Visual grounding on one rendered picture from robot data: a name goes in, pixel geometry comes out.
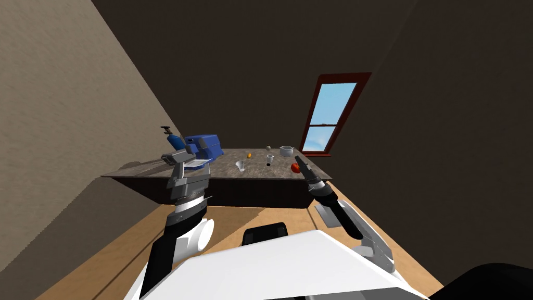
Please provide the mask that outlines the dark table with stone top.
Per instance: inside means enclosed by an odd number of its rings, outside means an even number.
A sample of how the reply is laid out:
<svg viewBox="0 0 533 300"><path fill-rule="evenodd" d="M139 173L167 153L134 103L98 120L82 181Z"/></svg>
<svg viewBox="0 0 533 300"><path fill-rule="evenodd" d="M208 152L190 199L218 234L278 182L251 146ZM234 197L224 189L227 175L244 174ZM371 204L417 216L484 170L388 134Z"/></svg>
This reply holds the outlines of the dark table with stone top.
<svg viewBox="0 0 533 300"><path fill-rule="evenodd" d="M306 209L314 198L301 173L293 173L290 165L301 157L324 181L331 180L302 152L294 149L292 157L283 157L279 148L267 151L264 148L230 148L210 164L211 177L205 191L209 206L260 207ZM267 165L266 155L274 156ZM239 172L235 163L244 160L245 171ZM144 162L133 167L108 173L126 187L159 204L171 205L167 188L173 167L161 159Z"/></svg>

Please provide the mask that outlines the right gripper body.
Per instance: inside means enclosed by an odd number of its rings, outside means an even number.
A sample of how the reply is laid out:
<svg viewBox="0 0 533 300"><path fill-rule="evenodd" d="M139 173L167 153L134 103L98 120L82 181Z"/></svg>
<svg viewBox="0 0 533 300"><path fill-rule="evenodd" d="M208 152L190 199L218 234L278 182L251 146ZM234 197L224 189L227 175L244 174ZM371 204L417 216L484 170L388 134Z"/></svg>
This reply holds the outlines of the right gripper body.
<svg viewBox="0 0 533 300"><path fill-rule="evenodd" d="M308 186L325 186L324 181L312 169L303 168L303 176Z"/></svg>

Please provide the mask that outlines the blue spray bottle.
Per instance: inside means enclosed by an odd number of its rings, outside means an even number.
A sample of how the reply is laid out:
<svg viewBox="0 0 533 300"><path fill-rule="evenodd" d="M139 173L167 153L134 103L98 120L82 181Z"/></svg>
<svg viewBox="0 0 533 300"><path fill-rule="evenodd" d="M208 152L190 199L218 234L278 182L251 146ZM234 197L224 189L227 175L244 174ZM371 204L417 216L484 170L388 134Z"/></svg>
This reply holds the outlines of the blue spray bottle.
<svg viewBox="0 0 533 300"><path fill-rule="evenodd" d="M182 141L182 139L177 136L177 135L174 135L171 130L170 130L170 127L169 126L161 126L162 129L164 129L164 134L167 134L167 140L168 142L172 145L172 147L176 150L176 151L180 151L180 150L183 150L185 149L185 144L184 142Z"/></svg>

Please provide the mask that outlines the blue appliance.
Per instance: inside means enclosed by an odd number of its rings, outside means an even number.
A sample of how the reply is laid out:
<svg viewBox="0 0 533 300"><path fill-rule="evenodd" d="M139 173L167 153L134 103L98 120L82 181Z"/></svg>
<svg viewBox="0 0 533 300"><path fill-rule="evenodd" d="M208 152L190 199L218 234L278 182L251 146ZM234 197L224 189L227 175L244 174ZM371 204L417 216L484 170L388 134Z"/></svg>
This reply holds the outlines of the blue appliance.
<svg viewBox="0 0 533 300"><path fill-rule="evenodd" d="M204 168L207 163L211 163L218 157L224 155L219 138L216 134L202 134L184 137L186 144L194 144L198 152L196 162L185 165L185 170L198 170Z"/></svg>

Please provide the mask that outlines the red-framed window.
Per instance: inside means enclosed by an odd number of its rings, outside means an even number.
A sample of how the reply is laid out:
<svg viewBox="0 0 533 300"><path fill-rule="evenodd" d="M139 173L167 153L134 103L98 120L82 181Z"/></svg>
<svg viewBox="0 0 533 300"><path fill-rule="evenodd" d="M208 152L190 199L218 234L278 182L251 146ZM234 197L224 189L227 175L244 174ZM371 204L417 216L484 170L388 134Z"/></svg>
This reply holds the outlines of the red-framed window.
<svg viewBox="0 0 533 300"><path fill-rule="evenodd" d="M308 157L329 157L371 72L320 74L299 150Z"/></svg>

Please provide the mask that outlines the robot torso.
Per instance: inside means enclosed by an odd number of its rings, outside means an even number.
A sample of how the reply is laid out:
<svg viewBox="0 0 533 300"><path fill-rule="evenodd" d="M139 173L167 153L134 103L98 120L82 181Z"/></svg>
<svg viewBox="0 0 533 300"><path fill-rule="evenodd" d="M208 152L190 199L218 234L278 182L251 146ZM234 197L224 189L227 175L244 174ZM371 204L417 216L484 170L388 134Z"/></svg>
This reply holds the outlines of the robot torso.
<svg viewBox="0 0 533 300"><path fill-rule="evenodd" d="M320 230L187 259L141 296L137 279L123 300L423 300L394 270L379 266L382 237L359 226L370 258Z"/></svg>

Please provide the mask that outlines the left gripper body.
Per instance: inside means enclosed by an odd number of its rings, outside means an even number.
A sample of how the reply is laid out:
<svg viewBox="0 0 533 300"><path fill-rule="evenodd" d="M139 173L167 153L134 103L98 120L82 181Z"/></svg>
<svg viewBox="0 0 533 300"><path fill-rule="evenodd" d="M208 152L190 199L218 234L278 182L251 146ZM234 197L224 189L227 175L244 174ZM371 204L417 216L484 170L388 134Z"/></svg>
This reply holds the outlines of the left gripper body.
<svg viewBox="0 0 533 300"><path fill-rule="evenodd" d="M208 187L209 178L209 174L180 179L172 177L167 185L171 189L170 198L175 200L203 192Z"/></svg>

